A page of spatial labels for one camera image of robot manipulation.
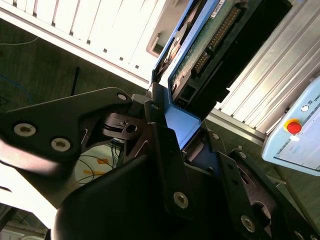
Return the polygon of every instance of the red emergency stop button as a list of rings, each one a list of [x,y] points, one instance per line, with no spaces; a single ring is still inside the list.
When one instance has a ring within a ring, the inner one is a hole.
[[[302,126],[297,119],[290,119],[285,123],[284,129],[291,134],[298,134],[302,130]]]

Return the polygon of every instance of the green circuit board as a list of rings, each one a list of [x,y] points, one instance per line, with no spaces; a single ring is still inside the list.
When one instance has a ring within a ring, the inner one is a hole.
[[[201,64],[206,61],[206,48],[212,46],[212,41],[215,39],[216,41],[221,40],[219,39],[219,33],[224,29],[228,30],[230,20],[234,20],[237,16],[237,12],[235,16],[232,13],[235,9],[238,10],[239,8],[236,7],[236,4],[239,3],[239,0],[220,0],[214,11],[212,12],[211,17],[207,20],[206,24],[204,25],[203,29],[197,36],[196,40],[194,41],[193,45],[185,55],[183,61],[181,62],[180,66],[178,67],[177,71],[173,75],[171,79],[171,87],[174,85],[180,84],[181,77],[186,76],[186,74],[192,68],[201,68]]]

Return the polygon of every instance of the green floor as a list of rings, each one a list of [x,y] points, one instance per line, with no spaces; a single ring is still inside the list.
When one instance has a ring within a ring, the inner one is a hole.
[[[0,75],[25,88],[30,93],[33,104],[69,96],[76,67],[80,67],[76,94],[111,86],[121,88],[129,95],[144,93],[142,88],[133,83],[42,39],[27,45],[1,45],[1,43],[27,42],[35,38],[34,35],[0,19]],[[28,96],[21,88],[0,78],[0,112],[28,105],[30,105]],[[266,174],[279,178],[274,166],[261,159],[260,146],[212,122],[208,122],[207,125],[223,138],[227,152],[241,145]],[[283,167],[279,169],[292,185],[319,230],[320,177]],[[292,201],[287,190],[283,186],[280,189]]]

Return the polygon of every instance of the control panel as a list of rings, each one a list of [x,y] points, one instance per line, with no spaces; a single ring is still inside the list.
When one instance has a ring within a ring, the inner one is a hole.
[[[267,138],[262,158],[320,176],[320,77],[305,89]]]

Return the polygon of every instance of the blue cable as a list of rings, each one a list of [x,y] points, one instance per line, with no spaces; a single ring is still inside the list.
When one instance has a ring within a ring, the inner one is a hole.
[[[3,76],[3,75],[1,75],[1,74],[0,74],[0,78],[6,80],[6,81],[8,81],[9,83],[11,83],[11,84],[17,86],[18,88],[22,89],[22,90],[25,92],[25,94],[27,94],[27,96],[28,96],[28,98],[29,98],[29,101],[30,101],[30,104],[31,104],[31,105],[33,104],[30,93],[29,93],[23,86],[21,86],[19,83],[16,83],[16,82],[14,82],[14,81],[9,80],[8,78],[6,78],[5,76]]]

